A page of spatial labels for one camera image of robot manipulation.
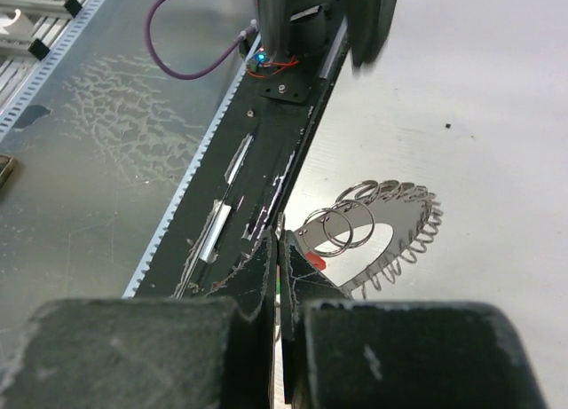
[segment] purple cable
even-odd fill
[[[148,12],[148,15],[146,16],[146,22],[144,24],[144,42],[146,43],[146,48],[148,49],[148,52],[150,53],[150,57],[152,58],[154,63],[164,73],[166,73],[167,75],[169,75],[173,78],[182,79],[184,81],[191,81],[193,79],[197,79],[197,78],[201,78],[202,76],[205,76],[206,74],[208,74],[209,72],[214,70],[216,67],[218,67],[221,63],[223,63],[223,61],[225,61],[225,59],[227,57],[229,57],[229,54],[231,54],[233,52],[233,50],[235,48],[237,48],[242,41],[245,40],[246,35],[251,34],[252,32],[254,32],[256,30],[255,24],[251,24],[251,26],[249,26],[243,32],[241,32],[241,34],[237,37],[237,39],[235,39],[233,41],[231,46],[229,48],[227,48],[225,50],[225,52],[223,54],[221,54],[221,56],[217,60],[215,60],[210,66],[204,68],[200,72],[196,72],[194,74],[180,74],[179,72],[176,72],[175,70],[172,70],[168,66],[166,66],[166,64],[158,56],[158,53],[156,52],[154,45],[152,44],[152,35],[150,33],[150,27],[152,26],[152,19],[154,18],[154,15],[155,15],[156,11],[158,10],[158,8],[160,7],[160,5],[162,5],[166,1],[168,1],[168,0],[157,0],[150,7],[150,11]]]

